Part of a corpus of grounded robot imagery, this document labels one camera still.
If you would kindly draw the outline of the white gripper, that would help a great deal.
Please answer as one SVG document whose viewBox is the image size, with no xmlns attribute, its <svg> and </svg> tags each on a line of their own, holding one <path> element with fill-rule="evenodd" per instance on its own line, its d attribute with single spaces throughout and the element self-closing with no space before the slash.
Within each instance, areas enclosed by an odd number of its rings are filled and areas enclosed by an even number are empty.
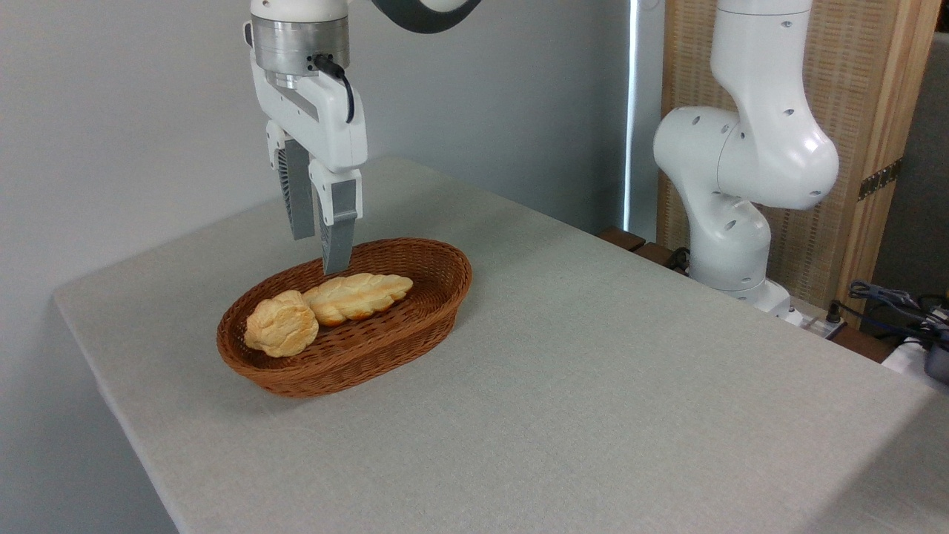
<svg viewBox="0 0 949 534">
<path fill-rule="evenodd" d="M 342 82 L 320 73 L 298 78 L 294 88 L 283 88 L 272 84 L 254 57 L 250 63 L 259 104 L 272 119 L 265 135 L 292 237 L 315 236 L 312 182 L 319 208 L 323 273 L 345 271 L 356 221 L 363 217 L 362 175 L 356 168 L 368 159 L 359 92 L 352 89 L 354 117 L 347 122 L 349 98 Z"/>
</svg>

